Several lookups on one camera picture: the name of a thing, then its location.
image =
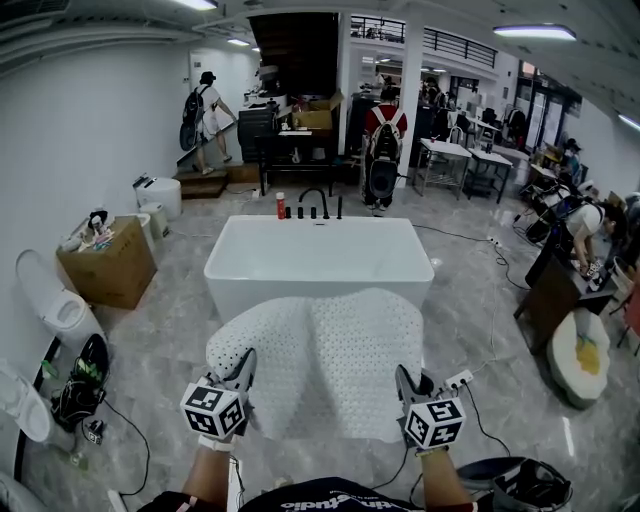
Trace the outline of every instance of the black faucet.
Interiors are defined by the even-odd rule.
[[[320,192],[320,195],[322,196],[322,209],[324,210],[324,215],[322,216],[323,219],[328,219],[329,218],[329,210],[327,210],[327,198],[324,195],[324,192],[319,189],[319,188],[309,188],[307,190],[305,190],[302,194],[300,194],[300,198],[298,199],[298,202],[301,203],[302,200],[304,199],[304,196],[307,195],[307,192]]]

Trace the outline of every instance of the fluorescent light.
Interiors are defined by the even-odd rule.
[[[575,32],[562,25],[554,25],[552,23],[544,25],[495,27],[493,32],[502,37],[533,37],[537,39],[560,39],[563,41],[576,40]]]
[[[623,116],[622,114],[618,114],[618,117],[627,123],[629,126],[632,126],[636,130],[640,131],[640,123],[634,121],[633,119],[629,119],[627,116]]]
[[[249,46],[249,43],[246,41],[241,41],[240,39],[229,39],[228,43],[235,44],[237,46]]]
[[[215,0],[174,0],[174,2],[186,5],[187,7],[191,7],[197,11],[208,11],[218,7],[218,2]]]

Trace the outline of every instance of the black cable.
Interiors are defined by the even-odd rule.
[[[115,412],[118,416],[120,416],[124,421],[126,421],[129,425],[131,425],[138,434],[140,434],[140,437],[142,438],[142,440],[144,441],[144,445],[147,448],[147,462],[145,464],[145,470],[144,470],[144,480],[142,482],[142,485],[140,486],[140,489],[138,489],[136,492],[128,492],[128,493],[124,493],[121,492],[120,496],[135,496],[136,494],[140,494],[142,492],[142,489],[145,488],[145,486],[147,485],[147,478],[149,477],[149,461],[151,460],[151,450],[149,449],[149,443],[147,442],[147,438],[144,437],[144,435],[142,434],[142,432],[140,432],[140,429],[138,427],[136,427],[134,425],[134,423],[127,419],[124,415],[120,414],[118,411],[116,411],[113,406],[107,401],[104,400],[104,403],[107,405],[107,407],[109,409],[111,409],[113,412]]]
[[[509,450],[509,447],[504,444],[502,442],[502,440],[498,439],[497,437],[493,437],[490,434],[487,434],[482,426],[482,422],[480,421],[480,411],[478,411],[478,406],[476,405],[476,401],[473,399],[473,393],[471,392],[471,388],[469,387],[469,384],[467,384],[466,382],[464,383],[464,386],[467,388],[467,391],[469,391],[469,397],[471,398],[471,403],[473,404],[473,408],[476,411],[476,416],[478,418],[478,426],[480,427],[480,432],[482,432],[486,437],[488,437],[489,439],[493,439],[494,441],[499,442],[502,447],[507,451],[507,455],[509,457],[511,457],[511,450]]]
[[[507,267],[507,271],[505,273],[505,277],[507,278],[507,281],[509,281],[513,286],[515,286],[516,288],[520,288],[521,290],[524,290],[525,292],[528,292],[530,289],[529,288],[525,288],[524,286],[520,286],[518,283],[514,283],[511,278],[509,277],[509,270],[510,270],[510,265],[509,262],[507,261],[507,258],[505,258],[500,251],[498,251],[498,247],[496,245],[493,246],[493,250],[496,251],[496,254],[498,255],[498,257],[496,258],[496,263],[498,265],[500,265],[501,267]]]
[[[413,487],[411,488],[411,492],[409,493],[409,503],[411,503],[416,508],[420,508],[420,507],[418,507],[418,505],[416,505],[413,502],[413,493],[416,492],[416,487],[418,487],[418,484],[420,483],[421,479],[422,479],[422,473],[420,473],[420,475],[418,476],[418,479],[416,480],[416,483],[413,484]]]
[[[371,490],[375,491],[376,489],[380,489],[380,487],[384,487],[385,485],[389,485],[396,478],[398,478],[398,475],[400,474],[400,471],[402,471],[402,468],[404,468],[404,465],[407,463],[407,455],[408,454],[409,454],[409,448],[407,448],[406,451],[404,452],[404,457],[402,458],[402,464],[400,464],[400,467],[398,468],[398,471],[396,471],[396,474],[393,475],[393,478],[391,480],[389,480],[388,482],[385,482],[383,484],[376,485],[375,487],[372,487]]]
[[[473,242],[486,242],[486,243],[491,244],[493,246],[493,249],[498,254],[498,257],[496,258],[496,263],[498,265],[500,265],[501,267],[507,267],[507,272],[506,272],[507,281],[509,281],[513,286],[515,286],[517,288],[520,288],[521,290],[524,290],[524,291],[527,291],[527,292],[529,291],[529,288],[525,288],[524,286],[520,286],[519,284],[514,283],[511,280],[511,278],[509,277],[509,269],[510,269],[509,262],[507,261],[507,259],[502,254],[500,254],[500,252],[498,252],[498,249],[497,249],[496,245],[491,240],[487,240],[486,238],[472,238],[470,236],[459,235],[457,233],[449,233],[448,231],[443,231],[442,229],[438,229],[438,228],[432,228],[431,226],[421,226],[419,224],[412,224],[412,226],[414,228],[430,229],[432,231],[437,231],[438,233],[442,233],[444,235],[456,236],[458,238],[464,238],[465,240],[471,240]]]

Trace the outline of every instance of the box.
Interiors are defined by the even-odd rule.
[[[330,100],[310,101],[308,112],[293,112],[291,114],[293,126],[312,130],[331,130],[333,127],[331,112],[342,103],[343,99],[342,92],[338,90]]]
[[[156,265],[138,217],[116,217],[111,246],[95,251],[65,252],[57,256],[78,293],[87,301],[135,309]]]

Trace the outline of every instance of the person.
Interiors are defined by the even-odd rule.
[[[614,242],[624,238],[627,233],[624,212],[611,203],[587,202],[565,220],[557,221],[525,277],[527,284],[533,286],[538,281],[552,255],[565,261],[574,256],[580,263],[580,274],[587,277],[590,264],[596,261],[592,239],[601,227]]]
[[[395,105],[396,95],[397,95],[397,90],[395,88],[383,89],[382,92],[380,93],[380,104],[378,105],[378,108],[380,109],[380,112],[382,113],[382,116],[384,117],[384,119],[387,121],[391,121],[393,117],[396,115],[396,112],[398,111],[398,107]],[[380,121],[378,120],[376,115],[373,113],[373,110],[369,110],[367,112],[367,115],[365,116],[365,124],[364,124],[365,132],[367,133],[369,138],[373,136],[378,126],[380,126]],[[404,137],[404,134],[407,131],[407,116],[405,114],[402,114],[402,116],[400,116],[400,120],[396,124],[396,127],[400,132],[400,137],[401,138]],[[365,193],[366,205],[370,206],[378,203],[378,198],[376,198],[370,191],[369,184],[368,184],[368,177],[365,183],[365,191],[366,191]],[[380,199],[378,208],[380,209],[380,211],[384,212],[387,208],[389,208],[392,201],[393,201],[393,193],[390,194],[388,197]]]
[[[429,512],[471,512],[476,509],[458,478],[448,452],[416,452],[422,465],[424,501]],[[200,446],[181,493],[164,492],[139,512],[189,510],[224,512],[227,509],[229,452]],[[241,512],[298,510],[367,511],[415,510],[411,503],[388,498],[343,478],[329,477],[280,487],[256,496]]]
[[[215,112],[216,108],[219,107],[220,110],[231,117],[234,123],[238,121],[233,112],[231,112],[225,102],[222,101],[220,93],[213,87],[215,79],[216,77],[211,71],[205,71],[200,76],[200,85],[196,89],[196,91],[202,95],[204,108],[204,115],[196,129],[196,143],[198,147],[196,151],[196,161],[203,175],[207,175],[214,170],[206,164],[204,154],[204,145],[213,137],[215,137],[220,153],[222,153],[223,162],[227,163],[231,160],[231,156],[227,154],[227,142],[224,138],[224,133],[220,131],[218,127],[218,119],[216,118]]]
[[[385,78],[380,73],[380,66],[376,66],[376,78],[375,78],[375,86],[379,89],[382,89],[386,85]]]

